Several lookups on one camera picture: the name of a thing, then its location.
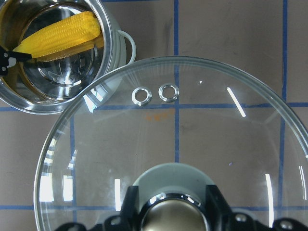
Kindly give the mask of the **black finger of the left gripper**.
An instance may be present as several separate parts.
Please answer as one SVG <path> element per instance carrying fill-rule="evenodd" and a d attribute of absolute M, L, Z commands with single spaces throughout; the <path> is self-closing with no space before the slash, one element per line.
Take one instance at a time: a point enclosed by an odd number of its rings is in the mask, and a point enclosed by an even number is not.
<path fill-rule="evenodd" d="M 17 62 L 25 62 L 31 59 L 31 54 L 7 51 L 3 47 L 0 47 L 0 75 L 8 75 L 8 69 L 15 66 Z"/>

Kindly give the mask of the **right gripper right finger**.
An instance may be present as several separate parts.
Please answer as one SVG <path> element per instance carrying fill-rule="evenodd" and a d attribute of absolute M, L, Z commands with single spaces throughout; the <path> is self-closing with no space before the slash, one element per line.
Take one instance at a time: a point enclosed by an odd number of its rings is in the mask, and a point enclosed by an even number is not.
<path fill-rule="evenodd" d="M 308 227 L 292 218 L 280 218 L 268 227 L 244 212 L 233 212 L 217 185 L 205 190 L 206 220 L 212 231 L 306 231 Z"/>

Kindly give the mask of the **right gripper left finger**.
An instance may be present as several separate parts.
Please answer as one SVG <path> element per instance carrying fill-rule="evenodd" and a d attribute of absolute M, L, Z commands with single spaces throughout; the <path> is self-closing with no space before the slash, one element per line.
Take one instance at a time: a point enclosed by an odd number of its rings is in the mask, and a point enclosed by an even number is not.
<path fill-rule="evenodd" d="M 68 222 L 59 226 L 56 231 L 134 231 L 140 223 L 139 187 L 129 186 L 119 214 L 99 221 L 92 228 L 78 222 Z"/>

